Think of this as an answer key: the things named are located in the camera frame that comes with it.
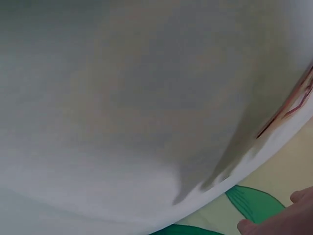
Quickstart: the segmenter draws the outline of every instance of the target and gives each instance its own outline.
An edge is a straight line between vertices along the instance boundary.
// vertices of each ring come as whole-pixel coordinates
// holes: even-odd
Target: light yellow fabric
[[[313,185],[313,118],[269,161],[239,185],[259,189],[291,204],[290,195]],[[223,194],[212,203],[178,222],[213,230],[225,235],[238,235],[238,221],[244,217]]]

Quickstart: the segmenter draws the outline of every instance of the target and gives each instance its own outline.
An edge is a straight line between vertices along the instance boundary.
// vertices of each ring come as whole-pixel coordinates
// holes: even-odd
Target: white fabric
[[[8,1],[1,229],[145,234],[223,193],[277,151],[260,151],[219,185],[309,65],[312,8],[310,0]],[[311,112],[292,119],[296,129]]]

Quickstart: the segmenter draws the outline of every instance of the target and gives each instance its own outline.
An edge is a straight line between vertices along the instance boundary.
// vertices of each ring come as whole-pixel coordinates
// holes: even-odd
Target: green leaf
[[[285,206],[270,194],[243,186],[234,186],[226,192],[230,202],[248,220],[260,224],[278,214]]]
[[[193,226],[173,224],[151,235],[223,235],[223,234]]]

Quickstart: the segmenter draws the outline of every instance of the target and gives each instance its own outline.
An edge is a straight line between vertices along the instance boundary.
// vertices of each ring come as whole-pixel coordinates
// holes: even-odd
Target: finger
[[[241,233],[241,235],[249,235],[252,234],[252,232],[257,228],[258,226],[254,223],[252,223],[251,221],[244,219],[241,220],[238,224],[237,224],[237,229],[239,230],[239,232]]]
[[[313,193],[313,187],[306,188],[304,190],[296,191],[290,196],[290,200],[293,203],[301,201],[308,193]]]

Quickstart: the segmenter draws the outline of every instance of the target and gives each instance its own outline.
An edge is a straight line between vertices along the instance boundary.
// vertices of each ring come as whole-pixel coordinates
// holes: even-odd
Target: skin
[[[313,235],[313,187],[294,192],[293,204],[260,225],[242,220],[242,235]]]

